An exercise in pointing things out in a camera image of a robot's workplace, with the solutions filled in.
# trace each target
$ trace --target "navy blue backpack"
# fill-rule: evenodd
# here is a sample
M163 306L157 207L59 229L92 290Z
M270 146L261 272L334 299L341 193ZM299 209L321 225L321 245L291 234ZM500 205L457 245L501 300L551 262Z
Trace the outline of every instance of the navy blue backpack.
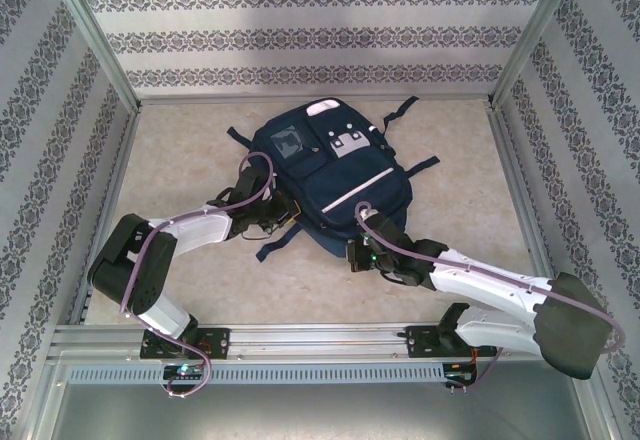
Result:
M389 122L404 115L416 100L411 97L384 118L385 132ZM332 254L344 257L347 241L359 235L354 211L363 200L404 229L413 199L409 177L439 162L431 157L405 171L384 133L337 98L317 100L269 120L252 141L233 127L227 133L251 152L269 155L277 175L276 188L300 206L296 224L258 252L261 262L300 230ZM267 168L260 157L250 161Z

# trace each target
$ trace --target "purple cable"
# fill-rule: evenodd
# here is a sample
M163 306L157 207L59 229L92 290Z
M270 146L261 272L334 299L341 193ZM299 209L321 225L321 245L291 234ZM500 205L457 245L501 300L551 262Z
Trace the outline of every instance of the purple cable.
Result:
M189 213L184 213L182 215L178 215L177 217L173 217L170 220L162 222L160 225L158 225L153 230L151 230L151 232L149 233L149 235L147 236L147 238L143 242L142 247L140 248L140 252L138 253L138 258L136 259L136 262L133 265L133 270L131 271L131 276L129 277L129 282L127 283L127 288L124 291L124 295L122 297L122 302L120 303L120 313L125 313L125 311L127 309L127 304L129 303L129 299L131 298L131 292L133 292L133 288L135 286L136 279L138 278L138 273L140 272L140 266L142 265L142 261L144 260L144 257L147 254L147 250L149 249L149 245L151 244L151 241L155 238L155 236L158 233L160 233L162 230L164 230L169 225L173 225L174 223L179 223L179 222L187 220L189 218L203 217L203 216L214 214L214 213L218 213L218 212L228 212L229 210L234 210L236 208L244 207L246 205L249 205L251 202L254 202L254 201L258 200L259 198L261 198L262 195L264 195L264 192L267 191L267 188L269 188L269 185L273 184L273 186L275 188L275 179L273 177L273 162L271 161L271 159L266 154L264 154L262 152L252 152L252 153L249 153L247 156L245 156L242 159L242 161L240 162L240 166L238 167L238 172L242 173L242 167L247 162L247 160L250 159L251 157L263 157L267 161L267 164L269 165L269 176L267 177L268 180L265 182L265 184L262 186L262 188L258 191L258 193L256 193L255 195L251 196L250 198L248 198L246 200L243 200L242 202L234 203L233 205L225 205L223 207L216 207L216 208L212 208L210 210L196 210L195 212L189 212ZM174 393L171 390L171 382L169 382L167 384L167 391L169 392L169 395L171 395L171 396L175 395L175 396L180 396L182 398L185 398L185 397L188 397L189 395L192 395L192 394L196 393L198 390L200 390L202 387L204 387L207 384L207 382L211 378L211 361L209 360L209 357L207 356L206 353L204 353L203 351L199 350L198 348L195 348L195 347L193 347L193 346L191 346L191 345L189 345L187 343L181 342L180 340L176 340L176 339L170 337L169 335L165 335L164 333L159 332L157 329L151 327L149 324L147 324L144 320L142 320L140 317L135 315L133 312L131 312L131 315L136 320L138 320L138 322L140 322L142 325L144 325L147 329L149 329L151 332L153 332L155 335L159 336L160 338L162 338L162 339L164 339L164 340L166 340L168 342L173 343L174 345L177 345L177 346L179 346L181 348L189 350L190 352L193 352L193 353L195 353L197 355L200 355L202 357L202 359L204 360L205 367L206 367L206 374L203 375L202 381L199 384L197 384L195 387L193 387L191 390L189 390L188 392L184 392L184 393L181 393L181 394Z
M534 285L529 285L528 283L521 282L520 280L515 280L513 278L507 277L506 275L502 275L501 273L493 272L493 271L488 270L486 268L475 267L475 266L469 265L467 263L454 262L454 261L451 261L451 260L444 260L444 259L441 260L441 259L436 258L436 257L430 257L429 255L421 255L419 253L415 253L415 252L412 252L410 250L405 250L404 248L397 247L396 245L392 244L391 242L388 242L387 240L382 238L380 235L375 233L373 230L371 230L371 228L369 228L369 226L365 223L364 219L360 215L360 212L362 211L362 208L365 208L366 211L368 212L369 210L371 210L371 204L369 202L359 202L356 205L356 220L358 221L358 224L362 227L362 229L365 232L367 232L367 234L369 234L377 242L379 242L380 244L384 245L385 247L393 250L394 252L398 252L398 253L400 253L402 255L406 255L408 257L416 258L418 260L425 260L427 262L438 263L440 265L446 265L448 267L454 267L454 268L460 268L462 270L478 272L478 273L481 273L483 275L487 275L489 277L493 277L496 280L500 280L500 281L509 283L509 284L514 285L516 287L524 288L525 290L530 290L532 292L536 292L536 293L539 293L541 295L545 295L547 297L553 298L554 300L558 300L559 302L567 303L567 304L571 305L572 307L579 308L580 310L583 310L583 311L585 311L587 313L590 313L591 315L595 315L598 318L601 318L602 320L607 322L609 325L611 325L618 332L618 339L613 343L613 345L610 345L609 347L603 348L602 349L602 353L608 353L608 352L613 352L615 350L618 350L624 344L626 336L625 336L625 333L624 333L624 329L622 328L622 325L620 325L620 323L618 323L617 320L613 319L612 317L610 317L606 313L601 312L597 308L593 308L590 305L587 305L587 304L582 303L582 302L578 302L577 300L574 300L573 298L565 297L564 295L560 295L560 294L557 294L555 292L550 292L548 290L544 290L543 288L539 288L539 287L536 287Z

